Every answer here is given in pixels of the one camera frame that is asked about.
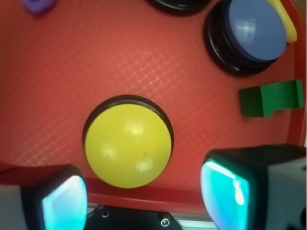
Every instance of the red textured surface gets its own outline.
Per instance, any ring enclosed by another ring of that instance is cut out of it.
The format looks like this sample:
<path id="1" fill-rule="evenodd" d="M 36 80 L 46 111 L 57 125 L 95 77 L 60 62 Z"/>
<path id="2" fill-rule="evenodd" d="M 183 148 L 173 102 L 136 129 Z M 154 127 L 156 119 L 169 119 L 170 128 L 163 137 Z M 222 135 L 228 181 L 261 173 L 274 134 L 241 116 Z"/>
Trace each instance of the red textured surface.
<path id="1" fill-rule="evenodd" d="M 58 0 L 39 16 L 27 12 L 21 1 L 1 1 L 0 161 L 73 163 L 88 178 L 92 202 L 201 213 L 199 175 L 210 149 L 302 144 L 304 109 L 292 119 L 291 110 L 245 118 L 238 99 L 239 89 L 257 85 L 301 79 L 305 86 L 306 31 L 293 3 L 285 4 L 299 42 L 288 44 L 265 72 L 238 78 L 213 63 L 204 47 L 205 17 L 216 2 L 182 17 L 144 0 Z M 82 148 L 83 125 L 92 110 L 127 93 L 157 103 L 175 134 L 165 171 L 136 190 L 96 179 Z"/>

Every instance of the green block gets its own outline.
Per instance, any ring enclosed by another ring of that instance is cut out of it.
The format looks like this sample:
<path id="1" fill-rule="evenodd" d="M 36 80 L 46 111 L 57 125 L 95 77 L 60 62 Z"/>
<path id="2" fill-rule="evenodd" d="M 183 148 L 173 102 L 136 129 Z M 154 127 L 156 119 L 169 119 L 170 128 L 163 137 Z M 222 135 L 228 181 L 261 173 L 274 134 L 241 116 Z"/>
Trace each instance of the green block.
<path id="1" fill-rule="evenodd" d="M 304 107 L 301 80 L 290 80 L 239 90 L 243 116 L 269 117 L 273 111 Z"/>

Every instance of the yellow dome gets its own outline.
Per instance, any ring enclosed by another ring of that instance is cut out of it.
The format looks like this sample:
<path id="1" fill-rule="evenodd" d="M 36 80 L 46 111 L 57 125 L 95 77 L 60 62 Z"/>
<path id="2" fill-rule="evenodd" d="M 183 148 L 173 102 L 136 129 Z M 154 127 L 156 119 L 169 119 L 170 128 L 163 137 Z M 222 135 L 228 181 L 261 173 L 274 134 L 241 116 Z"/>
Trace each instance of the yellow dome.
<path id="1" fill-rule="evenodd" d="M 166 167 L 172 151 L 171 135 L 153 110 L 139 104 L 118 104 L 90 124 L 85 154 L 92 170 L 106 183 L 140 187 Z"/>

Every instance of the screw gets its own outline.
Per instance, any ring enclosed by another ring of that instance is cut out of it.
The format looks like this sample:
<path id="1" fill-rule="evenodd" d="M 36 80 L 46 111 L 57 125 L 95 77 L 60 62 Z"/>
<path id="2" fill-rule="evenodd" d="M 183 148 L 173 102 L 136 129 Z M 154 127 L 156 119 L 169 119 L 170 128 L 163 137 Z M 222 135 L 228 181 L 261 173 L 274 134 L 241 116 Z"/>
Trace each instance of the screw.
<path id="1" fill-rule="evenodd" d="M 101 213 L 102 218 L 107 218 L 109 216 L 109 212 L 104 211 Z"/>
<path id="2" fill-rule="evenodd" d="M 170 221 L 168 218 L 164 218 L 161 220 L 161 226 L 162 227 L 167 227 L 169 225 Z"/>

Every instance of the purple object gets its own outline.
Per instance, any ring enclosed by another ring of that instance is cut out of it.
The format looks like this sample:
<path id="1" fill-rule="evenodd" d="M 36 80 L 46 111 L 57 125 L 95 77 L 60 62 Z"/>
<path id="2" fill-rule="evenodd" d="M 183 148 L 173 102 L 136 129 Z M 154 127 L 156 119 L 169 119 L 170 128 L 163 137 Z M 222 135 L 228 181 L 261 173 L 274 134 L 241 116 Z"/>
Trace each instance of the purple object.
<path id="1" fill-rule="evenodd" d="M 283 22 L 266 0 L 231 0 L 224 24 L 231 45 L 250 61 L 275 60 L 286 48 Z"/>
<path id="2" fill-rule="evenodd" d="M 22 3 L 31 13 L 42 13 L 50 9 L 55 0 L 22 0 Z"/>

